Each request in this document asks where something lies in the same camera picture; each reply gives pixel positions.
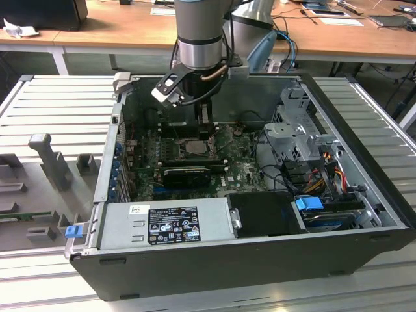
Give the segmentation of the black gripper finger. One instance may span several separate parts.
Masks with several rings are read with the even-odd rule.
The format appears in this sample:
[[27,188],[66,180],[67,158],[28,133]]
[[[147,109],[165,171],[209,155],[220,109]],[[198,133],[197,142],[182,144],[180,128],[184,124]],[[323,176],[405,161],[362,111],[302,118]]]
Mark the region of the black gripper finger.
[[195,104],[194,113],[198,128],[198,138],[207,140],[215,130],[212,103]]

